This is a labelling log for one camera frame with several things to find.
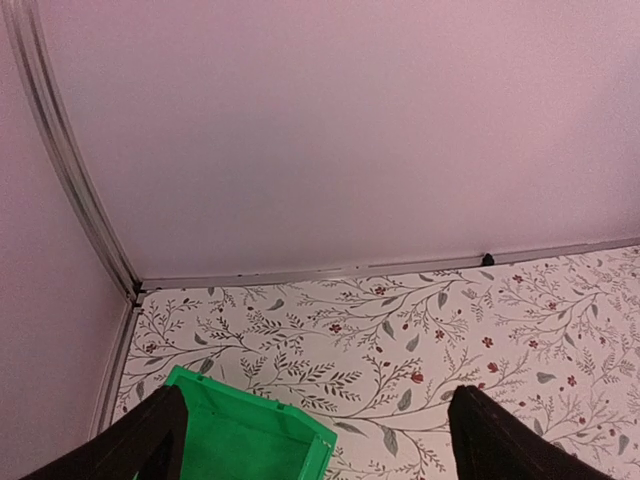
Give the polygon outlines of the green plastic bin far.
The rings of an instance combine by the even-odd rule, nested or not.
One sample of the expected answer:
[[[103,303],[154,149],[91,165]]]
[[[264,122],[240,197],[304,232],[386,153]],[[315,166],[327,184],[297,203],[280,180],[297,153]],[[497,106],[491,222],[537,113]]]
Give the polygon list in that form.
[[[175,366],[188,412],[182,479],[322,479],[337,434],[303,410]]]

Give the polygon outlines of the small black wall knob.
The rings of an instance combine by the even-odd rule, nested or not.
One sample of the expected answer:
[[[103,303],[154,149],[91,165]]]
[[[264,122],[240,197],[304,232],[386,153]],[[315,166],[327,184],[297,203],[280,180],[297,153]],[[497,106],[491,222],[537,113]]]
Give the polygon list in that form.
[[[495,264],[495,260],[491,254],[487,253],[483,256],[481,261],[482,266],[492,266],[494,264]]]

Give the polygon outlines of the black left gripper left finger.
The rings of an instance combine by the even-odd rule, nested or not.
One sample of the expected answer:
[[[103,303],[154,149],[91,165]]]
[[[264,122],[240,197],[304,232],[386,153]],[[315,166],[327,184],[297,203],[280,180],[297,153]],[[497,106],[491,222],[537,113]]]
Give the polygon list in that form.
[[[28,479],[178,479],[188,410],[177,386],[163,386],[94,439]]]

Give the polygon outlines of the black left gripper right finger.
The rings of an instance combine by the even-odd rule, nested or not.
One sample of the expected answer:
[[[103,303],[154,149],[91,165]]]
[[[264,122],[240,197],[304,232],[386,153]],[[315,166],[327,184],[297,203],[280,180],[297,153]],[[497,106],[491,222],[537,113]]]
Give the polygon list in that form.
[[[548,443],[475,386],[447,409],[457,477],[469,480],[597,480],[603,472]]]

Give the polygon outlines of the aluminium frame left rear post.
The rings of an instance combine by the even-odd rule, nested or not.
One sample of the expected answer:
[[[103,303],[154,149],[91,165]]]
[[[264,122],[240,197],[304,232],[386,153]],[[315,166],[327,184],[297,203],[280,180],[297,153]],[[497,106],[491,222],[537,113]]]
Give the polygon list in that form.
[[[3,18],[23,90],[48,158],[94,252],[128,300],[135,273],[90,178],[59,92],[36,1],[3,1]]]

